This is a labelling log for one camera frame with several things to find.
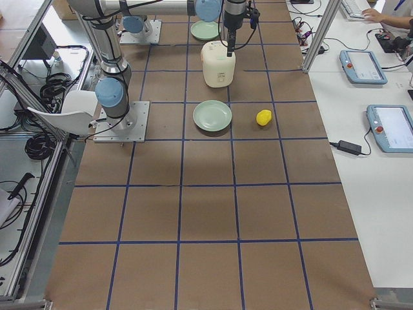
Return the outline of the person's forearm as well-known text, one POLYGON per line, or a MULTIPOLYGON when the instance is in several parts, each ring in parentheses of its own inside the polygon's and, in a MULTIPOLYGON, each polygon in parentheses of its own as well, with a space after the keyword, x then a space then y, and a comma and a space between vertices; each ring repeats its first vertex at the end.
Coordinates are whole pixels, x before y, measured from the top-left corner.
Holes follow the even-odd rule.
POLYGON ((381 15, 381 22, 388 26, 393 26, 395 28, 410 29, 410 21, 412 16, 392 16, 392 15, 381 15))

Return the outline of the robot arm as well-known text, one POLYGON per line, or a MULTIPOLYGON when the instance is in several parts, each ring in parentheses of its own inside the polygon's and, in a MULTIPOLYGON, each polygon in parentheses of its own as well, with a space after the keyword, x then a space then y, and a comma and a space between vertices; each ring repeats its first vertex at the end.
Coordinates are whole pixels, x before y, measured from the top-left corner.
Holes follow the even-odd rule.
POLYGON ((98 102, 105 114, 108 129, 118 136, 126 136, 135 129, 146 129, 146 119, 141 119, 137 108, 142 102, 129 99, 129 84, 132 69, 124 58, 117 38, 116 15, 124 18, 124 27, 132 33, 151 30, 145 17, 151 14, 170 16, 198 16, 212 22, 225 16, 225 27, 229 34, 228 54, 235 50, 236 32, 246 16, 244 1, 69 1, 81 19, 92 29, 104 77, 95 88, 98 102))
MULTIPOLYGON (((124 34, 121 38, 121 44, 126 44, 126 35, 132 40, 132 44, 156 44, 159 36, 155 33, 161 29, 161 21, 149 21, 146 25, 139 16, 126 16, 123 18, 124 34)), ((219 40, 220 27, 215 22, 198 21, 191 26, 191 34, 198 40, 204 41, 205 44, 201 49, 201 59, 204 64, 218 62, 231 63, 236 62, 235 53, 228 51, 229 43, 225 40, 219 40)))

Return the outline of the person's hand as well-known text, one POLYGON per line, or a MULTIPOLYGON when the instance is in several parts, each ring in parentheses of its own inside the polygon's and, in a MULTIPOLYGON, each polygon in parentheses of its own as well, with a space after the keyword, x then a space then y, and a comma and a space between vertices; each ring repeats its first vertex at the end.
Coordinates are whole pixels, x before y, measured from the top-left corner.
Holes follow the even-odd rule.
POLYGON ((363 10, 362 15, 365 20, 373 21, 375 23, 380 23, 385 18, 385 15, 372 8, 363 10))

